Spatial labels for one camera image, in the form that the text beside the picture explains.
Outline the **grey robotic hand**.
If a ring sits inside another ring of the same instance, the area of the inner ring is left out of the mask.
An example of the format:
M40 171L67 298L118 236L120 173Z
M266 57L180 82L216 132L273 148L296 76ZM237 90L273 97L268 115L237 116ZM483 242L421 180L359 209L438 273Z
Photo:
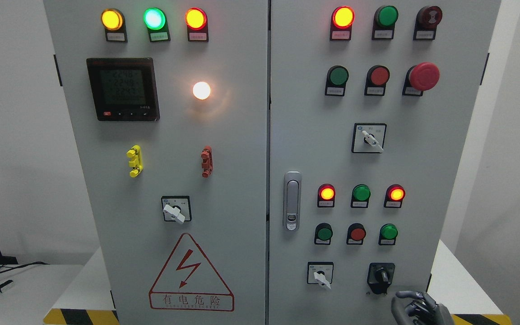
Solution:
M399 291L391 300L391 312L398 325L453 325L448 308L427 292Z

